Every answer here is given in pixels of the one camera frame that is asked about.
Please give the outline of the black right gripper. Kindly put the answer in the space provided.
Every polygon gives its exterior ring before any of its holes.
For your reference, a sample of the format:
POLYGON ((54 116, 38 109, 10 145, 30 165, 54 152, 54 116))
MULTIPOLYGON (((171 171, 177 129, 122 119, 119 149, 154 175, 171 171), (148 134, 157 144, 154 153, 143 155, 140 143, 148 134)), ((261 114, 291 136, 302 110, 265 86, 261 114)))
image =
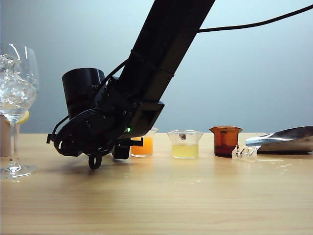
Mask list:
POLYGON ((72 118, 57 134, 48 134, 46 142, 52 141, 58 153, 65 156, 104 156, 121 135, 119 115, 92 108, 72 118))

